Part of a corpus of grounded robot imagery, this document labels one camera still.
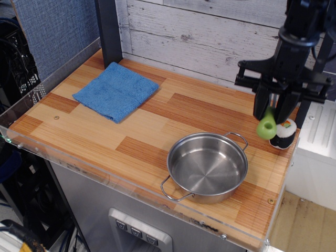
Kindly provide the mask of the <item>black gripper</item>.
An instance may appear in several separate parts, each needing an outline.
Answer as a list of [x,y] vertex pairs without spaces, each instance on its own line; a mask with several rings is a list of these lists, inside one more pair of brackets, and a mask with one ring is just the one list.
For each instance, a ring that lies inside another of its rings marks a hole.
[[310,54],[318,63],[328,61],[328,58],[317,59],[315,46],[311,41],[293,44],[280,40],[271,58],[238,62],[235,85],[250,88],[255,93],[253,115],[257,120],[264,117],[271,93],[280,95],[276,123],[285,122],[300,100],[324,103],[333,82],[305,66]]

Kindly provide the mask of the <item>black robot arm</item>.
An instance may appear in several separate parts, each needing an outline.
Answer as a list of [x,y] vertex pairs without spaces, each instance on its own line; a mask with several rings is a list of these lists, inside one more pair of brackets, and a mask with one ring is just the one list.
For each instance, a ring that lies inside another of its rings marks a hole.
[[325,101],[333,81],[305,66],[322,33],[335,39],[335,1],[288,1],[274,55],[238,63],[235,84],[255,93],[253,115],[257,120],[265,117],[271,94],[279,95],[274,111],[277,124],[302,100]]

